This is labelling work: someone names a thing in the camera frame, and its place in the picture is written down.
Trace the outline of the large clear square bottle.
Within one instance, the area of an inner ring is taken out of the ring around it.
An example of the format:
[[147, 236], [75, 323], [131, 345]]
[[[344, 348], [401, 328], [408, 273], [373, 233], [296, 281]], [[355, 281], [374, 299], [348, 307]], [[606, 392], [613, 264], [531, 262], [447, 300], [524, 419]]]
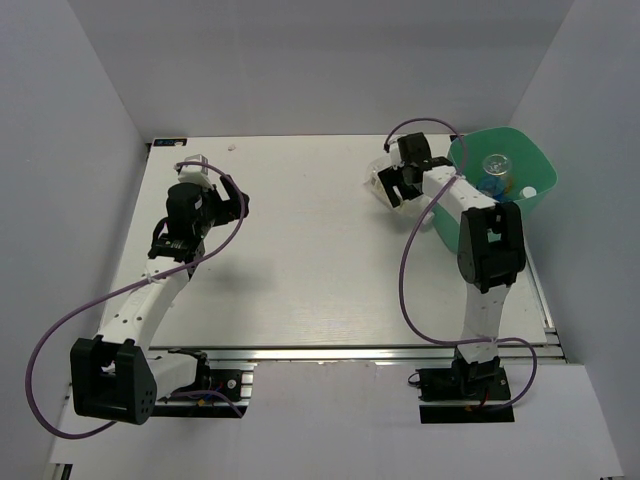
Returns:
[[422, 194], [413, 200], [404, 201], [400, 206], [392, 206], [377, 176], [379, 171], [386, 169], [383, 164], [384, 157], [385, 155], [378, 157], [368, 165], [364, 186], [386, 209], [396, 217], [402, 219], [405, 223], [408, 223], [410, 220], [417, 220], [428, 206], [431, 198]]

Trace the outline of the clear bottle dark blue label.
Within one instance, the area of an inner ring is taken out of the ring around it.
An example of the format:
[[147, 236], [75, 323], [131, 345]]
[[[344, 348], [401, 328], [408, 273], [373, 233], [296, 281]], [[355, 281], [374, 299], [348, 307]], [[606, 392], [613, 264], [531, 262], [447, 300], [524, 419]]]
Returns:
[[491, 154], [482, 161], [481, 176], [476, 183], [476, 189], [498, 202], [508, 199], [503, 194], [504, 179], [512, 175], [512, 160], [504, 154]]

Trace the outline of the clear bottle blue green label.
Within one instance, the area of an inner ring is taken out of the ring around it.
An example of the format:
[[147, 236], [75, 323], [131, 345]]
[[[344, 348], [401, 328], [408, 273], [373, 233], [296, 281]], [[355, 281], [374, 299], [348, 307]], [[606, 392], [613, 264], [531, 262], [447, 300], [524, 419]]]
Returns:
[[519, 192], [520, 199], [529, 199], [537, 195], [537, 190], [532, 186], [526, 186]]

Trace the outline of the orange juice bottle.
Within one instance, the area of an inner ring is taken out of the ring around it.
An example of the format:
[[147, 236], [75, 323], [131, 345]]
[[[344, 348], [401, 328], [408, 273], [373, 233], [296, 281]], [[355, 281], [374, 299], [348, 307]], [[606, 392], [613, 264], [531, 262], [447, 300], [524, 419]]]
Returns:
[[503, 194], [504, 195], [509, 195], [514, 187], [514, 177], [512, 175], [508, 175], [505, 179], [504, 179], [504, 189], [503, 189]]

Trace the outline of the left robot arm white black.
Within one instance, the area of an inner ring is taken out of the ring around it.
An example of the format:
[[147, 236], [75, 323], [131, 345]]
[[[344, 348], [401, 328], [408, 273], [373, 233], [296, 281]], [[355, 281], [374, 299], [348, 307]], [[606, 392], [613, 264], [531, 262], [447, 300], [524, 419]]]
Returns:
[[204, 260], [209, 231], [239, 224], [248, 197], [227, 176], [220, 196], [202, 172], [186, 173], [167, 193], [156, 224], [141, 285], [91, 339], [71, 348], [73, 405], [77, 415], [140, 425], [155, 404], [173, 395], [199, 399], [213, 392], [207, 356], [189, 349], [149, 354], [151, 341], [178, 294]]

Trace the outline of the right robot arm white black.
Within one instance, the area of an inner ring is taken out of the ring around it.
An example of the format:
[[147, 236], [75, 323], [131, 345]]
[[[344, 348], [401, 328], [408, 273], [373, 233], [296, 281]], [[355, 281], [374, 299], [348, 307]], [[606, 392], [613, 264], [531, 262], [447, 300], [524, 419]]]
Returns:
[[526, 264], [520, 209], [477, 190], [449, 159], [433, 156], [422, 133], [402, 136], [385, 151], [391, 164], [375, 174], [373, 185], [387, 204], [399, 209], [420, 198], [436, 198], [458, 226], [457, 265], [467, 296], [451, 384], [459, 396], [475, 398], [499, 368], [504, 302]]

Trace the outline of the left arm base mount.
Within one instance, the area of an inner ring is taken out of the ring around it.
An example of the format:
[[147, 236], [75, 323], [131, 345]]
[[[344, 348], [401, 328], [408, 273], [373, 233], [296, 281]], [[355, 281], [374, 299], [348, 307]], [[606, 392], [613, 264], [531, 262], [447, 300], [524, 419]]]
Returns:
[[246, 412], [251, 365], [214, 360], [194, 349], [155, 352], [147, 361], [157, 385], [154, 417], [239, 419]]

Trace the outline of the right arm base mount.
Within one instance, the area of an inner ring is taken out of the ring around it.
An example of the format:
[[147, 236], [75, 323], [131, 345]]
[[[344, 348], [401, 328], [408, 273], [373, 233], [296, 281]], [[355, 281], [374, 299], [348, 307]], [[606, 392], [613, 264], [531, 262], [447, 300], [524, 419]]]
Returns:
[[420, 422], [423, 425], [514, 423], [513, 407], [502, 407], [511, 399], [505, 369], [492, 378], [463, 384], [452, 367], [421, 368], [407, 378], [418, 390]]

